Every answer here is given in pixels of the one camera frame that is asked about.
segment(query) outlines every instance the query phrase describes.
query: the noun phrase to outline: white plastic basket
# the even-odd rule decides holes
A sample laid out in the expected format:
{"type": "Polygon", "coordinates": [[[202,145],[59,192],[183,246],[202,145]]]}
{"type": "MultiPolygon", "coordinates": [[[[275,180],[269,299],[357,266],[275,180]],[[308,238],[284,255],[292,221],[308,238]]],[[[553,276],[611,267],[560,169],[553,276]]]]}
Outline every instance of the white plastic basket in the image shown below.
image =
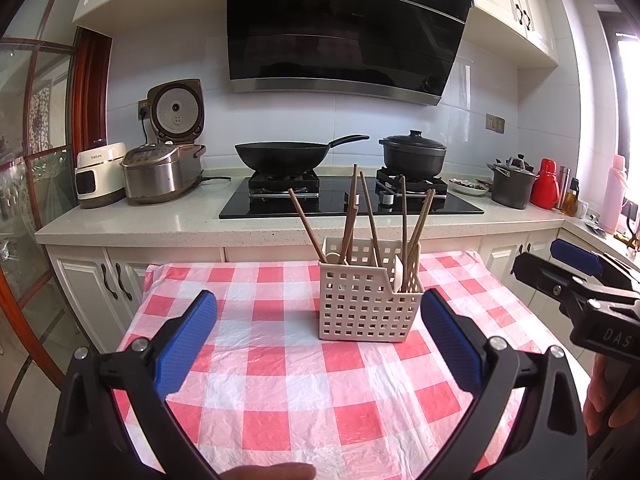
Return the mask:
{"type": "MultiPolygon", "coordinates": [[[[341,238],[325,238],[324,254],[340,253],[341,238]]],[[[320,339],[404,341],[424,288],[418,277],[420,245],[408,261],[409,292],[393,292],[395,256],[402,243],[379,240],[382,267],[375,267],[372,240],[354,240],[351,265],[320,263],[320,339]]]]}

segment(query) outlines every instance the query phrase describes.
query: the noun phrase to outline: human hand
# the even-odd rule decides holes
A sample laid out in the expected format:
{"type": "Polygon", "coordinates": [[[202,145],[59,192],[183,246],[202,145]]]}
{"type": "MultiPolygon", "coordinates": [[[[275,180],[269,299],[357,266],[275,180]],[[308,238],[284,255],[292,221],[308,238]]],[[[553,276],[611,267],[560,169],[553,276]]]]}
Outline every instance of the human hand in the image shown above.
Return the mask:
{"type": "Polygon", "coordinates": [[[222,480],[313,480],[316,468],[311,464],[297,462],[268,467],[241,465],[225,471],[220,477],[222,480]]]}
{"type": "MultiPolygon", "coordinates": [[[[604,355],[596,354],[593,361],[593,372],[591,373],[591,383],[587,389],[587,400],[582,407],[582,416],[589,435],[595,434],[602,425],[603,412],[612,401],[613,394],[607,388],[604,380],[604,368],[607,358],[604,355]]],[[[624,426],[636,418],[640,412],[640,388],[633,390],[626,399],[620,402],[618,407],[609,417],[609,427],[618,428],[624,426]]]]}

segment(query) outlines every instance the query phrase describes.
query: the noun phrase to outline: red and white checkered tablecloth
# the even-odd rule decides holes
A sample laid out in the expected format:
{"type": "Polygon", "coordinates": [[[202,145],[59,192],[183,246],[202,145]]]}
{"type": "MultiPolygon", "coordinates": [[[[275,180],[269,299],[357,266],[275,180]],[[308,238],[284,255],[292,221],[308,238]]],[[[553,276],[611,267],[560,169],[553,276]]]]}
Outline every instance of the red and white checkered tablecloth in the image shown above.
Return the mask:
{"type": "MultiPolygon", "coordinates": [[[[533,351],[559,344],[477,253],[424,254],[420,278],[487,336],[533,351]]],[[[319,479],[416,478],[472,397],[456,386],[419,315],[402,344],[320,341],[319,279],[315,262],[151,266],[120,349],[151,338],[206,288],[218,299],[218,322],[167,402],[217,471],[308,462],[319,479]]],[[[584,401],[589,377],[568,357],[584,401]]],[[[512,394],[479,465],[497,459],[520,397],[512,394]]],[[[121,392],[118,404],[141,459],[159,467],[121,392]]]]}

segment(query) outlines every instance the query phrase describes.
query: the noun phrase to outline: black range hood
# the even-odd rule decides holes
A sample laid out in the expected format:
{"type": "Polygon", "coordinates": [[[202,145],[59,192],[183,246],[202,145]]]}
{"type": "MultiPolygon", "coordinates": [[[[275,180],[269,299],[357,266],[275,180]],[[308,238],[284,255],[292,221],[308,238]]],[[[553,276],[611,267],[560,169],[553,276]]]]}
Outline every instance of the black range hood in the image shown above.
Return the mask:
{"type": "Polygon", "coordinates": [[[227,0],[238,92],[311,90],[436,105],[472,0],[227,0]]]}

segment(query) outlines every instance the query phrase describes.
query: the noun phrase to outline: table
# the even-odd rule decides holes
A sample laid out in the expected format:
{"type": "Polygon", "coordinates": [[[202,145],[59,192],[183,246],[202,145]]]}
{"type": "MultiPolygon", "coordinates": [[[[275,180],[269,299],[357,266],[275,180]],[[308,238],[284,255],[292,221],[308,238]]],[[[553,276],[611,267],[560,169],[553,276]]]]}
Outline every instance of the table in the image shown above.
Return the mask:
{"type": "MultiPolygon", "coordinates": [[[[487,336],[527,351],[559,344],[477,253],[423,254],[420,278],[487,336]]],[[[320,341],[316,262],[150,266],[120,349],[151,338],[204,288],[218,299],[218,322],[167,403],[219,472],[296,461],[314,464],[319,479],[413,479],[471,402],[420,316],[402,344],[320,341]]],[[[589,377],[567,356],[584,402],[589,377]]],[[[512,393],[479,466],[497,459],[521,394],[512,393]]],[[[159,468],[126,396],[117,399],[141,459],[159,468]]]]}

